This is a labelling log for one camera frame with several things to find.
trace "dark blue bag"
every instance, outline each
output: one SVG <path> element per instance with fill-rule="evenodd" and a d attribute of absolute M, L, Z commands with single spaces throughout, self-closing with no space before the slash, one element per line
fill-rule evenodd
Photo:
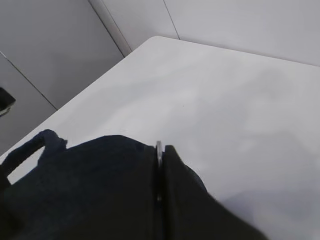
<path fill-rule="evenodd" d="M 172 146 L 120 135 L 66 143 L 45 130 L 4 160 L 0 240 L 265 240 L 207 193 Z M 41 147 L 37 167 L 10 185 Z"/>

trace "white tabletop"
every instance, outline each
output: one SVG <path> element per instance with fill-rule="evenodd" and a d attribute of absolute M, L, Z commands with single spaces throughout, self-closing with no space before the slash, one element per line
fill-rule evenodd
<path fill-rule="evenodd" d="M 319 67 L 153 37 L 12 149 L 44 129 L 68 147 L 114 134 L 162 140 L 270 239 L 320 239 Z"/>

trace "white wall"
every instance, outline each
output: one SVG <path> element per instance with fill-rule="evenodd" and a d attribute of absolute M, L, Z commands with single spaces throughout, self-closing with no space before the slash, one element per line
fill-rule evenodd
<path fill-rule="evenodd" d="M 87 0 L 1 0 L 0 51 L 56 108 L 123 58 Z"/>
<path fill-rule="evenodd" d="M 320 66 L 317 0 L 103 1 L 132 49 L 154 35 L 176 38 L 171 16 L 182 40 Z"/>
<path fill-rule="evenodd" d="M 115 27 L 119 28 L 131 50 L 156 35 L 178 38 L 163 0 L 90 1 L 104 3 L 107 8 L 104 11 L 105 15 L 112 16 Z"/>

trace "navy fabric bag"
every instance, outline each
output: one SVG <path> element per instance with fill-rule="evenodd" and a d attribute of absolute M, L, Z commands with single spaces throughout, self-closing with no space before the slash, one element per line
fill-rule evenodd
<path fill-rule="evenodd" d="M 172 146 L 159 171 L 156 149 L 124 136 L 66 143 L 45 130 L 2 163 L 1 240 L 265 239 L 214 200 Z M 37 167 L 10 185 L 43 146 Z"/>

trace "bag strap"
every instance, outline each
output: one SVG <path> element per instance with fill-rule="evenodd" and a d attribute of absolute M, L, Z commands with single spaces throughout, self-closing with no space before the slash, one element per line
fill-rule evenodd
<path fill-rule="evenodd" d="M 67 141 L 59 138 L 54 131 L 49 129 L 41 131 L 31 140 L 8 154 L 1 165 L 2 174 L 5 177 L 9 176 L 20 164 L 42 147 L 44 147 L 44 151 L 38 160 L 38 164 L 41 164 L 42 160 L 47 157 L 65 151 L 66 145 Z"/>
<path fill-rule="evenodd" d="M 67 141 L 52 130 L 44 130 L 30 141 L 13 150 L 0 165 L 0 193 L 10 187 L 8 175 L 40 148 L 44 147 L 38 164 L 43 159 L 66 150 Z M 21 222 L 0 202 L 0 240 L 11 239 L 22 227 Z"/>

